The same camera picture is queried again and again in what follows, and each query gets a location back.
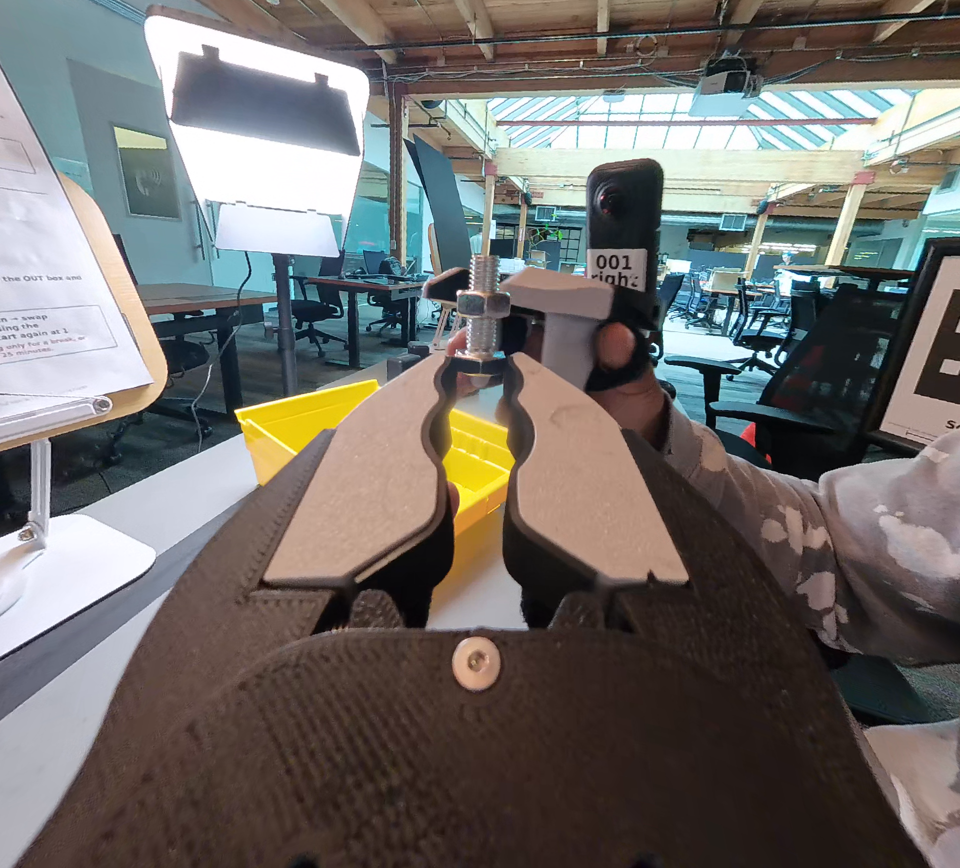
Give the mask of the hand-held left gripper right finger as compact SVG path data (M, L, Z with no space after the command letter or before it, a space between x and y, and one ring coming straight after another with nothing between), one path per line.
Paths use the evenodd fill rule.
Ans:
M638 442L581 389L517 353L504 373L514 464L504 563L534 610L572 593L601 603L690 574L649 490Z

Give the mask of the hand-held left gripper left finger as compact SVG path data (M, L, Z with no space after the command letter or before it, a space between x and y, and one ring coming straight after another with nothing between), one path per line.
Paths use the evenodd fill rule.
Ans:
M428 610L450 572L454 509L444 459L457 373L432 354L333 431L264 572L272 589L388 594Z

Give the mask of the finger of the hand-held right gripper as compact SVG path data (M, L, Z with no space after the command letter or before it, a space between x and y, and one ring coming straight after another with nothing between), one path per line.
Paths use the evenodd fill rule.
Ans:
M471 290L473 290L471 270L452 268L428 278L422 287L422 298L439 303L443 307L456 307L460 294Z
M615 290L583 275L527 267L501 283L513 309L543 316L540 363L585 390L594 370L594 334L611 314Z

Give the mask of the steel hex bolt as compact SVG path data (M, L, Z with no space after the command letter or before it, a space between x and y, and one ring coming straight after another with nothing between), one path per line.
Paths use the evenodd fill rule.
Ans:
M500 287L499 258L496 255L475 253L469 270L472 290L506 292ZM457 374L469 378L476 387L487 387L489 382L502 377L505 368L500 341L501 323L507 317L469 319L458 315L464 326L465 342L454 352L454 368Z

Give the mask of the yellow plastic bin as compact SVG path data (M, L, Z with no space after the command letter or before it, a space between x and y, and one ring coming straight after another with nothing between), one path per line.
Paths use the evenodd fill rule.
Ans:
M293 467L295 456L306 454L311 442L328 443L342 421L382 387L374 380L361 381L239 411L261 485L280 480L281 470ZM484 522L505 502L514 458L506 430L499 425L450 411L449 426L451 446L443 466L447 482L453 482L460 493L459 511L453 517L455 538ZM317 466L306 468L305 488ZM296 497L294 511L305 490Z

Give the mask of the person's right forearm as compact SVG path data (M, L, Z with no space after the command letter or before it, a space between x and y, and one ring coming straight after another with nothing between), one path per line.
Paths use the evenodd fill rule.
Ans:
M825 645L907 665L959 661L959 435L818 481L727 454L674 411L663 450L754 549Z

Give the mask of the person's right hand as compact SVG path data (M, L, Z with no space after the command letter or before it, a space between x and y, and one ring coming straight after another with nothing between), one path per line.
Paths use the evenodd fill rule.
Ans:
M608 373L619 372L632 359L637 345L638 339L628 326L620 322L600 325L593 336L594 367ZM498 379L458 373L457 394L459 399L476 394L494 398L498 402L495 418L503 424L509 421L509 413L498 397L502 394ZM651 367L630 382L588 395L621 429L635 432L657 450L665 444L672 401Z

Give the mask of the brown office desk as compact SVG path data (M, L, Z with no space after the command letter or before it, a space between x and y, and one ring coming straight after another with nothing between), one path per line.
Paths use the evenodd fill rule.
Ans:
M305 282L307 285L316 286L318 289L346 293L347 360L328 361L328 365L350 370L360 370L364 366L359 345L359 295L369 296L373 294L382 299L388 299L392 305L399 307L401 313L400 334L398 339L390 342L391 345L398 345L405 350L409 342L417 340L419 333L418 309L423 293L423 286L420 282L408 277L389 274L351 278L307 276Z
M189 283L136 287L158 341L182 335L206 347L211 366L220 371L223 405L228 416L244 404L236 332L260 323L273 294Z

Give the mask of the ceiling projector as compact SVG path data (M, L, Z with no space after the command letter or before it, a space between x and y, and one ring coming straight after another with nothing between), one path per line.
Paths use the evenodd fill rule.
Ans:
M744 118L760 102L763 78L753 57L710 59L702 70L687 110L690 118Z

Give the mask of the black office chair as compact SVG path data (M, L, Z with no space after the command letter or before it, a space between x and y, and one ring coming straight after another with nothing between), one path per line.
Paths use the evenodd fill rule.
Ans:
M763 465L810 481L860 462L865 418L906 295L841 285L753 404L711 398L711 416L754 425Z
M201 368L210 370L211 358L207 348L187 340L183 335L163 338L159 345L167 364L166 389L172 388L176 381L192 371ZM177 396L164 400L160 397L147 408L118 420L100 456L101 468L113 467L121 462L121 442L124 435L130 428L141 425L148 414L192 424L197 432L199 446L213 432L209 420L200 413L197 399Z

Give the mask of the black light panel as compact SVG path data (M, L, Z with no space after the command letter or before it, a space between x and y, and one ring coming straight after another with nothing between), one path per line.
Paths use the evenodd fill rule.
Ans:
M200 201L348 219L370 98L354 66L151 7L144 37Z

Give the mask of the black and white marker board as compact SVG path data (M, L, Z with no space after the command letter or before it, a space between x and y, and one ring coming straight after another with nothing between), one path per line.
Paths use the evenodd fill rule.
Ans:
M918 260L862 430L916 454L959 429L959 240L930 239Z

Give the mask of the printed instruction sheet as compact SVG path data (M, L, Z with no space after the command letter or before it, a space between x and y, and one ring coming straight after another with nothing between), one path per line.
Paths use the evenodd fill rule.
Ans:
M1 82L1 415L16 422L151 385L134 334L6 76Z

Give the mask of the person's spattered grey sweatshirt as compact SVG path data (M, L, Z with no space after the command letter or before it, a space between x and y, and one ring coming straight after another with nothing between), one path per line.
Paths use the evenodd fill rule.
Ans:
M899 820L927 862L959 865L959 720L864 730Z

